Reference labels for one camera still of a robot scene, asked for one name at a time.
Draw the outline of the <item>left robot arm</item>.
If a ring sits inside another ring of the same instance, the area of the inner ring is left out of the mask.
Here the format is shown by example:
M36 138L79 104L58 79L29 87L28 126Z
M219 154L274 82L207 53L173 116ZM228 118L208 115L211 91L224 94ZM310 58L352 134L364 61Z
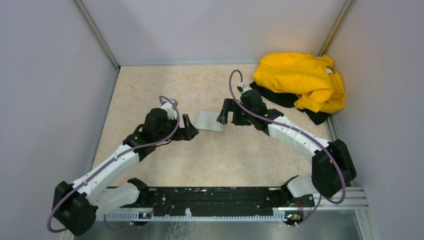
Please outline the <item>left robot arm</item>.
M64 230L75 236L86 233L96 220L126 205L144 207L149 203L149 187L137 178L107 189L109 184L125 171L140 163L157 146L166 141L191 141L199 130L187 114L179 115L172 108L153 108L144 123L128 135L122 144L104 162L71 183L60 182L54 190L52 211L47 219L47 229L52 219L58 220Z

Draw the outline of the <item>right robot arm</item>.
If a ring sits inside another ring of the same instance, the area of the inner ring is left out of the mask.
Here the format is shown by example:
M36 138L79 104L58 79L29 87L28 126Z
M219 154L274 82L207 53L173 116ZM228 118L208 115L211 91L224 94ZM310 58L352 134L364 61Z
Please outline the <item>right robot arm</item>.
M301 197L311 194L329 199L341 191L344 197L347 184L357 177L349 149L342 140L326 140L301 129L281 111L267 108L257 90L243 90L240 99L224 99L216 121L226 125L229 113L235 126L254 126L310 161L310 173L295 176L283 184L281 199L287 206L295 206Z

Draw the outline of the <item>white cardboard box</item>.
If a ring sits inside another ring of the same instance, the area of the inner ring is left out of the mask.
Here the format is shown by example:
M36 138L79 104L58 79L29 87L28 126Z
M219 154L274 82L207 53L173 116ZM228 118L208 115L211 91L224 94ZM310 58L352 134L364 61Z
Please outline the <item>white cardboard box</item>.
M199 130L222 132L225 127L217 121L219 114L217 111L200 110L197 112L194 126Z

